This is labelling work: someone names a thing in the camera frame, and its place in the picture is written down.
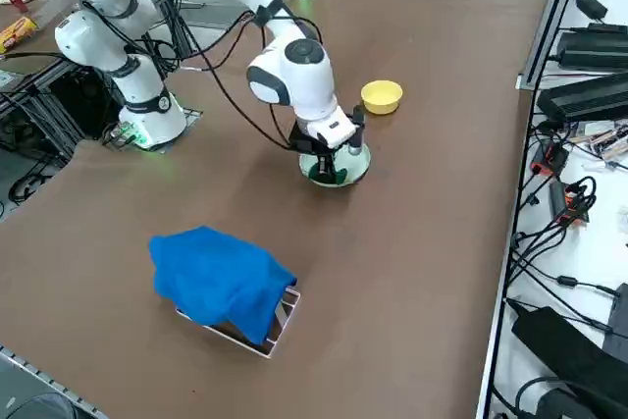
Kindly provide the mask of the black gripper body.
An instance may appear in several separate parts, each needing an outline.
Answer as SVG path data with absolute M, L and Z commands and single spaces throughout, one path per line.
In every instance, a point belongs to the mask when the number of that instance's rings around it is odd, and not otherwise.
M 363 144 L 365 114 L 363 106 L 355 106 L 351 114 L 341 114 L 337 107 L 327 118 L 315 121 L 297 119 L 290 132 L 289 147 L 300 154 L 334 155 L 343 146 L 356 148 Z

